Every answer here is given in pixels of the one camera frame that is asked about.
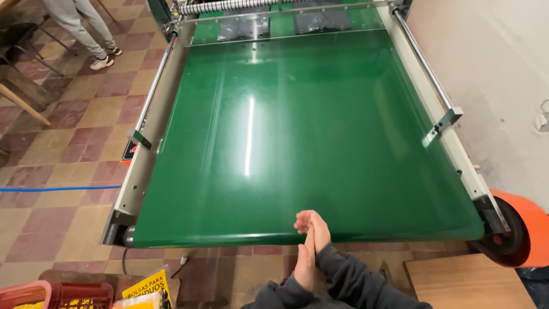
dark gray sweatshirt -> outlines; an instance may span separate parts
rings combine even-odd
[[[283,285],[269,281],[255,302],[243,309],[432,309],[426,302],[390,287],[379,274],[372,273],[352,254],[340,256],[332,243],[316,255],[316,267],[326,276],[328,293],[333,301],[319,301],[305,290],[292,274]]]

red plastic crate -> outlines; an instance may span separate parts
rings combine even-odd
[[[113,287],[108,283],[50,283],[38,280],[0,289],[0,309],[44,302],[42,309],[110,309]]]

white wall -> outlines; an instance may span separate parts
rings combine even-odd
[[[549,2],[414,0],[407,23],[465,115],[455,125],[490,187],[549,212]]]

sneaker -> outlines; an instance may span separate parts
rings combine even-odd
[[[107,48],[106,51],[109,55],[115,55],[115,56],[122,55],[122,50],[119,49],[118,47],[116,47],[115,49]]]
[[[113,59],[110,59],[109,56],[107,56],[105,59],[96,59],[92,64],[89,65],[89,68],[97,71],[99,69],[103,69],[106,67],[110,67],[114,63]]]

hand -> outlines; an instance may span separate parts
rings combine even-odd
[[[298,262],[295,264],[294,278],[307,291],[311,292],[315,282],[315,229],[307,230],[305,245],[298,245]]]
[[[314,227],[315,252],[319,253],[331,240],[328,224],[314,210],[301,211],[295,217],[297,220],[294,223],[294,227],[298,230],[299,234],[307,233],[307,237],[309,237],[308,230],[310,227]]]

